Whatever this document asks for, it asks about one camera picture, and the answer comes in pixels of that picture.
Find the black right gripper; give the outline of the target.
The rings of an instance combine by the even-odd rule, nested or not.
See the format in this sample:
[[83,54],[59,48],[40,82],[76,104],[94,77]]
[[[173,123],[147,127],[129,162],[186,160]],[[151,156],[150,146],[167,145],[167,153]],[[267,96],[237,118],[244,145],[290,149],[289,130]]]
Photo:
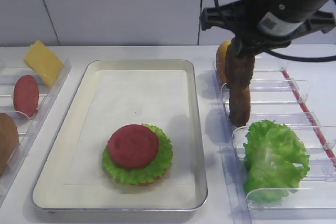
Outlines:
[[219,27],[230,30],[240,38],[245,51],[256,54],[265,52],[280,59],[295,59],[295,56],[283,55],[275,49],[286,48],[297,38],[321,31],[324,34],[335,28],[335,16],[332,13],[316,11],[290,35],[285,37],[268,35],[257,28],[252,20],[254,10],[248,9],[247,0],[238,0],[225,5],[204,8],[200,15],[201,29]]

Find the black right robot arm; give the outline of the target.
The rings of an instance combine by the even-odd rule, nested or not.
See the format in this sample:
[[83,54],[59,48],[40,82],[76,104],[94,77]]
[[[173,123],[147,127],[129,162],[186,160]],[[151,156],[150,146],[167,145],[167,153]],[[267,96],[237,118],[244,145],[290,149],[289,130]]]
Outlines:
[[200,15],[202,30],[219,27],[234,33],[238,54],[267,53],[297,62],[330,62],[335,56],[295,57],[275,52],[297,38],[335,28],[335,16],[320,8],[329,0],[238,0],[204,8]]

